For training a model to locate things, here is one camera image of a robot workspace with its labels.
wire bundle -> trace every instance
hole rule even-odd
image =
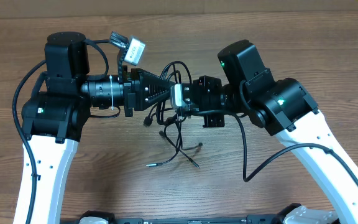
[[[181,73],[180,73],[180,71],[176,70],[175,64],[180,64],[185,68],[185,70],[186,70],[186,72],[188,74],[189,82],[191,84],[191,75],[190,75],[189,69],[186,66],[186,64],[184,64],[181,61],[174,61],[174,62],[169,63],[167,66],[165,66],[165,68],[161,72],[160,79],[165,80],[165,81],[169,81],[172,77],[174,77],[175,78],[175,83],[181,83]],[[170,67],[173,68],[173,72],[168,75],[168,71],[169,71]],[[175,154],[165,162],[147,164],[147,166],[148,167],[155,167],[155,166],[165,165],[165,164],[169,163],[170,161],[172,161],[180,152],[195,167],[200,168],[199,165],[192,158],[190,158],[184,151],[191,150],[191,149],[196,149],[198,147],[201,147],[203,144],[199,143],[195,147],[189,147],[189,148],[185,148],[185,149],[183,148],[183,139],[182,139],[182,135],[181,135],[181,124],[182,124],[182,122],[184,122],[186,120],[186,116],[183,116],[182,110],[178,109],[174,116],[169,117],[164,121],[164,112],[174,110],[173,108],[165,108],[165,101],[166,100],[158,102],[152,107],[152,109],[150,110],[149,115],[145,118],[145,124],[147,126],[150,126],[150,124],[151,124],[151,122],[153,120],[153,117],[156,116],[157,123],[159,125],[164,126],[164,131],[160,131],[159,133],[160,133],[161,137],[165,138],[175,148]],[[173,141],[167,136],[167,128],[169,126],[173,125],[173,124],[175,124],[175,126],[177,127],[177,130],[178,130],[178,137],[177,137],[176,144],[173,143]]]

wire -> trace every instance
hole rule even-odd
[[[35,165],[35,159],[34,159],[34,155],[32,153],[31,147],[29,142],[27,141],[27,139],[24,136],[23,130],[20,126],[20,122],[19,122],[19,118],[17,117],[17,109],[16,109],[16,105],[17,105],[17,98],[19,97],[19,93],[20,90],[22,89],[24,83],[30,78],[30,76],[38,69],[40,68],[43,64],[45,64],[46,61],[42,60],[40,63],[38,63],[32,70],[30,70],[28,72],[28,74],[25,75],[25,77],[22,79],[22,81],[19,83],[19,85],[16,88],[15,94],[13,96],[13,101],[12,101],[12,115],[13,115],[13,121],[15,123],[15,127],[17,129],[17,132],[19,133],[20,138],[23,141],[24,147],[29,155],[29,159],[30,159],[30,164],[31,164],[31,170],[32,170],[32,188],[31,188],[31,197],[30,197],[30,204],[29,204],[29,211],[27,213],[27,218],[25,220],[26,224],[30,224],[31,222],[31,217],[32,217],[32,212],[34,210],[34,203],[35,203],[35,195],[36,195],[36,191],[37,191],[37,167]]]
[[[109,40],[109,39],[94,40],[93,42],[94,42],[95,44],[110,44],[110,40]]]
[[[98,43],[104,43],[102,41],[105,41],[105,40],[97,40]],[[103,57],[103,60],[104,60],[104,64],[106,65],[106,69],[103,73],[103,75],[107,75],[108,71],[109,71],[109,62],[107,61],[107,57],[106,55],[104,54],[103,50],[96,45],[96,42],[94,42],[93,40],[89,40],[89,39],[85,39],[84,42],[88,45],[90,45],[91,47],[93,47],[95,50],[97,50]]]
[[[350,177],[352,178],[352,180],[354,181],[354,183],[358,187],[358,179],[354,175],[353,171],[349,168],[349,166],[345,163],[345,161],[343,161],[343,159],[338,154],[336,154],[334,152],[334,150],[332,150],[332,149],[330,149],[330,148],[328,148],[326,146],[322,146],[320,144],[315,144],[315,143],[295,144],[293,146],[286,147],[285,149],[282,149],[282,150],[276,152],[274,155],[272,155],[268,159],[266,159],[265,162],[263,162],[261,165],[259,165],[258,168],[256,168],[245,179],[245,182],[250,181],[257,173],[259,173],[265,166],[267,166],[267,164],[271,163],[274,159],[278,158],[279,156],[283,155],[286,152],[292,151],[294,149],[303,148],[303,147],[309,147],[310,149],[322,149],[325,152],[325,154],[332,155],[333,158],[335,158],[343,166],[343,168],[345,168],[346,172],[350,175]]]
[[[169,81],[172,77],[175,77],[175,82],[176,83],[181,83],[181,73],[180,73],[180,71],[176,70],[175,64],[183,65],[183,67],[187,71],[187,74],[188,74],[188,77],[189,77],[189,82],[191,83],[191,75],[190,75],[189,69],[187,68],[187,66],[183,62],[180,62],[180,61],[174,61],[174,62],[169,63],[167,66],[165,66],[165,68],[161,72],[160,79],[165,80],[165,81]],[[173,72],[167,76],[169,68],[171,66],[173,68]],[[149,164],[147,166],[162,166],[164,164],[167,164],[170,161],[172,161],[177,156],[177,154],[180,152],[195,167],[200,168],[199,165],[192,158],[190,158],[186,153],[183,152],[183,140],[182,140],[182,136],[181,136],[181,124],[182,124],[182,122],[184,122],[186,120],[186,116],[182,120],[178,120],[178,118],[181,116],[181,115],[179,116],[179,113],[181,114],[181,110],[178,110],[174,117],[168,118],[166,121],[164,121],[164,117],[163,117],[164,112],[168,111],[168,110],[174,110],[173,108],[165,108],[165,101],[166,101],[166,99],[158,102],[157,104],[155,104],[152,107],[152,109],[150,110],[149,116],[145,118],[145,122],[146,122],[147,126],[149,126],[151,124],[153,116],[156,116],[157,123],[159,125],[164,126],[164,131],[160,132],[160,134],[165,139],[167,139],[167,141],[175,148],[175,154],[171,158],[169,158],[169,160],[167,160],[165,162]],[[175,123],[175,125],[177,127],[177,130],[178,130],[178,137],[177,137],[177,143],[176,144],[174,144],[173,141],[167,136],[167,128],[170,125],[174,124],[174,123]],[[198,146],[186,148],[186,150],[195,149],[195,148],[201,147],[201,146],[202,146],[202,143],[199,143]]]
[[[240,117],[238,117],[238,115],[236,115],[235,113],[232,113],[232,112],[226,111],[226,110],[197,111],[197,112],[191,112],[190,114],[195,115],[195,116],[203,116],[203,115],[215,114],[215,113],[233,116],[240,126],[241,138],[242,138],[242,151],[243,151],[243,154],[242,154],[243,155],[242,179],[245,181],[246,171],[247,171],[247,138],[246,138],[246,132],[244,131],[244,126],[242,125]]]
[[[229,112],[229,111],[224,111],[224,110],[211,110],[211,111],[193,112],[192,115],[202,116],[202,115],[212,114],[212,113],[222,113],[222,114],[231,115],[239,123],[240,130],[241,130],[241,136],[242,136],[243,151],[244,151],[244,153],[243,153],[244,162],[243,162],[243,167],[242,167],[242,178],[243,178],[244,182],[250,181],[267,164],[271,163],[274,159],[278,158],[282,154],[284,154],[286,152],[289,152],[289,151],[292,151],[294,149],[299,149],[299,148],[302,148],[302,147],[309,147],[310,149],[314,149],[314,148],[322,149],[326,154],[332,155],[343,166],[343,168],[345,168],[346,172],[350,175],[350,177],[352,178],[352,180],[354,181],[354,183],[358,187],[358,179],[357,179],[357,177],[354,175],[353,171],[351,171],[349,166],[342,160],[342,158],[338,154],[336,154],[334,152],[334,150],[332,150],[332,149],[330,149],[330,148],[328,148],[326,146],[322,146],[320,144],[315,144],[315,143],[295,144],[293,146],[286,147],[285,149],[282,149],[281,151],[278,151],[274,155],[270,156],[265,162],[263,162],[261,165],[259,165],[258,168],[256,168],[247,177],[247,142],[246,142],[246,135],[245,135],[245,132],[244,132],[244,127],[243,127],[243,125],[241,123],[241,120],[239,119],[238,115],[236,115],[235,113],[232,113],[232,112]]]
[[[244,93],[243,93],[243,91],[242,91],[242,87],[244,86],[244,83],[245,83],[245,82],[246,82],[245,80],[242,80],[242,81],[240,82],[240,97],[241,97],[242,104],[245,106],[245,108],[246,108],[248,111],[250,111],[251,108],[250,108],[250,106],[248,105],[248,103],[247,103],[247,101],[246,101],[246,98],[244,97]]]
[[[113,115],[90,115],[90,118],[117,118],[119,116],[119,113],[121,112],[121,108],[119,106],[116,106],[116,108],[118,109],[118,112],[116,114]]]
[[[179,77],[181,77],[179,70],[175,70],[174,72],[169,74],[169,76],[165,80],[169,81],[172,78],[172,76],[175,76],[175,81],[176,81],[177,80],[177,74],[179,75]]]

green led light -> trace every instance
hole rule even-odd
[[[277,100],[277,103],[278,103],[280,106],[283,105],[284,102],[285,102],[285,100]]]

wooden table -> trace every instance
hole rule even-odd
[[[224,83],[217,53],[249,39],[276,80],[293,77],[304,84],[358,165],[358,11],[0,20],[0,223],[12,222],[22,175],[23,151],[11,113],[14,90],[44,59],[47,36],[69,30],[90,39],[106,39],[112,30],[134,34],[147,44],[139,64],[143,69],[159,74],[167,63],[182,60],[193,78],[209,75]],[[117,50],[110,45],[103,49],[115,73]],[[88,51],[91,73],[103,72],[101,56]],[[19,108],[29,99],[34,82],[35,76],[23,88]],[[183,156],[163,167],[146,168],[173,154],[158,135],[161,127],[143,127],[147,113],[88,120],[68,175],[62,218],[78,218],[87,210],[114,212],[117,217],[233,217],[276,213],[292,202],[332,209],[292,154],[244,183],[241,134],[232,118],[225,128],[203,129],[199,118],[183,125],[185,147],[204,144],[200,152],[190,153],[201,169]],[[283,146],[248,118],[242,120],[249,174]]]

white arm link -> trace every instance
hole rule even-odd
[[[63,144],[57,144],[54,137],[34,135],[29,144],[37,164],[37,174],[40,175],[31,224],[60,223],[67,173],[78,142],[66,139]],[[27,151],[23,148],[23,176],[13,224],[25,223],[30,204],[32,169]]]
[[[276,134],[286,147],[299,143],[316,143],[334,150],[358,178],[358,167],[336,141],[322,112],[309,112],[295,122],[296,129]],[[322,149],[308,147],[292,150],[306,167],[338,214],[341,223],[358,223],[358,187],[343,166]]]

